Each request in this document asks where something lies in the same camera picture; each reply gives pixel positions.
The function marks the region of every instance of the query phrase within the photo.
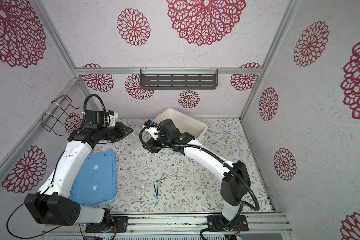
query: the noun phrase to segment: cable hose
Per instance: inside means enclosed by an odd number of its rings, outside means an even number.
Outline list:
[[[101,100],[101,98],[100,98],[97,94],[89,94],[89,95],[85,98],[85,100],[84,100],[84,104],[83,104],[83,122],[81,123],[80,128],[82,128],[82,127],[84,126],[84,122],[85,122],[85,111],[87,110],[87,103],[88,103],[88,101],[89,101],[89,99],[90,99],[91,97],[96,97],[97,99],[99,99],[99,101],[100,101],[100,103],[101,103],[101,106],[103,107],[103,112],[104,112],[104,114],[107,116],[107,118],[109,119],[108,124],[107,124],[106,126],[104,126],[104,127],[108,127],[109,124],[110,124],[110,118],[109,118],[109,116],[108,116],[108,113],[106,112],[106,107],[105,107],[105,105],[104,105],[104,103],[103,103],[103,100]]]
[[[170,145],[162,145],[162,146],[149,145],[146,142],[144,142],[144,140],[143,140],[143,132],[144,132],[145,129],[147,129],[149,127],[152,127],[152,126],[148,125],[148,126],[143,127],[143,129],[139,133],[140,142],[144,146],[149,147],[149,148],[156,148],[156,149],[162,149],[162,148],[167,148],[167,147],[193,147],[193,148],[197,148],[197,149],[199,149],[201,151],[204,151],[204,152],[208,153],[209,155],[214,157],[217,161],[219,161],[224,167],[228,168],[228,170],[230,170],[244,184],[245,188],[248,190],[248,193],[250,194],[250,196],[251,196],[251,198],[252,198],[252,200],[254,202],[254,206],[252,204],[250,204],[249,202],[246,202],[246,201],[243,201],[243,204],[247,205],[250,209],[252,209],[252,210],[254,210],[256,212],[258,212],[260,210],[259,202],[257,201],[257,198],[254,195],[254,193],[253,193],[252,189],[250,188],[250,186],[248,185],[248,183],[231,166],[229,166],[223,160],[221,160],[218,156],[216,156],[216,154],[214,154],[213,152],[209,151],[206,148],[203,148],[203,147],[200,147],[200,146],[197,146],[197,145],[192,145],[192,144],[170,144]]]
[[[217,226],[217,227],[211,227],[211,228],[204,228],[204,229],[202,229],[202,230],[200,231],[200,237],[202,237],[203,240],[207,240],[207,239],[203,236],[203,232],[211,231],[211,230],[216,230],[216,229],[220,229],[220,228],[225,228],[226,226],[231,225],[232,223],[234,223],[239,216],[240,216],[240,214],[237,213],[236,216],[235,216],[229,223],[226,223],[226,224],[224,224],[224,225]]]

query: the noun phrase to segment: white plastic tub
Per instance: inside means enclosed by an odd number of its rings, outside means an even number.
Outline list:
[[[194,136],[200,143],[205,140],[205,132],[208,126],[194,118],[191,118],[184,113],[181,113],[173,108],[166,109],[162,114],[158,115],[154,122],[157,124],[165,119],[171,119],[180,132],[187,132]]]

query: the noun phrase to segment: blue plastic lid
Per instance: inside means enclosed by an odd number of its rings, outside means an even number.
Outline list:
[[[72,184],[71,200],[83,206],[90,206],[113,199],[115,195],[115,152],[89,155]]]

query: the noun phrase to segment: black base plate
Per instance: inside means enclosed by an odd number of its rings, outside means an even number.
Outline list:
[[[207,224],[208,224],[208,228],[213,228],[213,227],[217,227],[217,226],[221,226],[221,223],[219,222],[220,216],[207,216]],[[248,231],[248,224],[247,224],[247,219],[245,218],[244,215],[240,215],[235,224],[233,225],[233,228],[231,229],[232,232],[238,232],[239,231],[239,226],[240,226],[240,231]],[[220,228],[220,229],[216,229],[216,230],[210,230],[210,232],[221,232],[221,231],[225,231],[224,229]]]
[[[128,225],[128,217],[112,217],[114,223],[117,225],[117,232],[125,232],[127,230]],[[88,225],[85,229],[86,233],[100,233],[101,231],[96,229],[94,225]]]

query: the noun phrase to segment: leaf pattern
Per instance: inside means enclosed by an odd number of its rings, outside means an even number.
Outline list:
[[[111,212],[221,211],[223,199],[220,195],[220,183],[209,170],[171,149],[151,154],[142,148],[138,135],[146,120],[120,119],[134,129],[134,135],[119,142],[98,144],[93,149],[92,154],[114,151],[117,165],[116,197],[93,207],[105,207]],[[228,160],[243,161],[251,178],[251,188],[260,203],[260,212],[273,212],[239,120],[199,121],[208,126],[203,144]],[[148,138],[149,134],[144,133],[143,139]],[[154,181],[156,186],[158,181],[158,197]],[[249,194],[245,198],[253,204]],[[243,212],[252,210],[245,206]]]

